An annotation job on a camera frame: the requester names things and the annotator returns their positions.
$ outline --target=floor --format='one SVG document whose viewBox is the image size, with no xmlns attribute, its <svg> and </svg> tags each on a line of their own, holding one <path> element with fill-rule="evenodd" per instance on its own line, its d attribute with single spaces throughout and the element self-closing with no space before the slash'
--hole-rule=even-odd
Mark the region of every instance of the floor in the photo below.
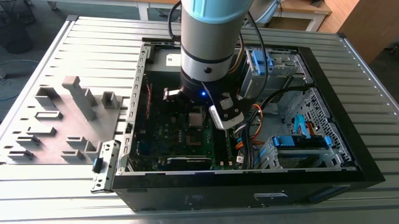
<svg viewBox="0 0 399 224">
<path fill-rule="evenodd" d="M 46 1 L 34 0 L 32 11 L 36 17 L 36 23 L 27 26 L 28 34 L 34 40 L 34 49 L 19 55 L 9 54 L 0 47 L 0 64 L 8 60 L 30 59 L 40 61 L 50 44 L 62 28 L 68 15 L 108 17 L 119 19 L 140 19 L 139 10 L 135 7 L 103 6 L 75 3 L 58 3 L 59 10 L 50 10 Z M 166 17 L 160 17 L 160 12 L 151 8 L 148 10 L 150 20 L 166 21 Z M 371 64 L 371 69 L 378 74 L 378 77 L 386 88 L 391 92 L 394 98 L 399 101 L 399 89 L 396 88 L 396 80 L 399 74 L 399 53 L 390 55 L 390 51 L 382 52 L 375 62 Z M 20 90 L 35 70 L 35 62 L 14 62 L 1 65 L 1 68 L 9 74 L 8 79 L 0 79 L 0 122 L 3 121 L 7 112 L 14 104 Z"/>
</svg>

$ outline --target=orange wire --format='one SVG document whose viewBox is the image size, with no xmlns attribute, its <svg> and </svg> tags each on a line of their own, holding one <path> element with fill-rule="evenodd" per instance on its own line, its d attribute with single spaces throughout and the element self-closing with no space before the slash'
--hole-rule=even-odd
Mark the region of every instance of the orange wire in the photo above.
<svg viewBox="0 0 399 224">
<path fill-rule="evenodd" d="M 259 144 L 263 145 L 264 142 L 255 141 L 255 139 L 256 139 L 256 137 L 258 137 L 258 135 L 259 135 L 259 133 L 260 133 L 260 129 L 262 129 L 262 124 L 263 124 L 263 111 L 262 111 L 262 107 L 260 107 L 258 104 L 254 104 L 252 106 L 256 107 L 258 110 L 259 110 L 262 121 L 260 121 L 258 130 L 256 130 L 254 136 L 251 137 L 251 141 L 252 141 L 252 143 L 256 143 L 258 145 L 259 145 Z M 244 146 L 244 143 L 243 143 L 243 141 L 240 141 L 240 142 L 236 144 L 236 149 L 240 149 L 243 146 Z"/>
</svg>

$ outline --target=blue cable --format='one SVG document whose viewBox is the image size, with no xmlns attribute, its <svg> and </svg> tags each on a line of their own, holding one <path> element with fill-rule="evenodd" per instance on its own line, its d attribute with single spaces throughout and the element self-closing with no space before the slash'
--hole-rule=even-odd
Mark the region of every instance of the blue cable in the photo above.
<svg viewBox="0 0 399 224">
<path fill-rule="evenodd" d="M 16 96 L 14 96 L 14 97 L 9 97 L 9 98 L 7 98 L 7 99 L 0 99 L 0 102 L 3 102 L 3 101 L 7 101 L 7 100 L 9 100 L 9 99 L 14 99 L 15 97 L 18 97 L 19 95 L 16 95 Z"/>
</svg>

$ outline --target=white table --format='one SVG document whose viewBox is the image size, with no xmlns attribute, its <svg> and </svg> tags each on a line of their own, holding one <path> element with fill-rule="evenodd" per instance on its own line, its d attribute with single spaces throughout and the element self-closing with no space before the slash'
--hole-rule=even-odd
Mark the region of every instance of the white table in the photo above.
<svg viewBox="0 0 399 224">
<path fill-rule="evenodd" d="M 68 3 L 86 3 L 86 4 L 98 4 L 98 5 L 115 5 L 115 6 L 131 6 L 139 8 L 139 14 L 140 14 L 140 20 L 148 21 L 148 9 L 150 8 L 164 8 L 171 9 L 174 7 L 172 4 L 166 3 L 152 3 L 152 2 L 139 2 L 139 1 L 124 1 L 124 0 L 52 0 L 47 1 L 48 5 L 52 10 L 58 9 L 58 2 L 68 2 Z M 328 13 L 320 11 L 320 12 L 312 12 L 312 13 L 299 13 L 299 12 L 288 12 L 290 10 L 284 11 L 283 13 L 278 12 L 275 13 L 274 17 L 286 17 L 286 18 L 295 18 L 295 19 L 308 19 L 311 20 L 306 31 L 318 31 L 323 20 Z"/>
</svg>

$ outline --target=aluminum extrusion table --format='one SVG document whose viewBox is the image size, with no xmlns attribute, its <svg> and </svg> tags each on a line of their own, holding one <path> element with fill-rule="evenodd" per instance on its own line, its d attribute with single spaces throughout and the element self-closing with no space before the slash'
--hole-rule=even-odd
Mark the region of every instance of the aluminum extrusion table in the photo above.
<svg viewBox="0 0 399 224">
<path fill-rule="evenodd" d="M 172 25 L 175 34 L 180 26 Z M 347 39 L 336 34 L 262 29 L 266 44 L 310 47 L 387 179 L 370 189 L 348 192 L 310 206 L 242 208 L 135 213 L 116 194 L 90 193 L 91 165 L 0 165 L 1 221 L 86 219 L 90 223 L 132 223 L 128 219 L 182 217 L 200 222 L 359 223 L 399 218 L 399 106 L 360 59 Z M 242 30 L 246 42 L 258 42 L 251 28 Z M 168 38 L 167 23 L 70 16 L 36 71 L 0 126 L 4 133 L 20 122 L 32 102 L 32 89 L 52 85 L 66 75 L 80 76 L 80 85 L 94 94 L 114 91 L 123 96 L 119 119 L 126 116 L 135 78 L 142 38 Z M 115 127 L 122 139 L 124 122 Z"/>
</svg>

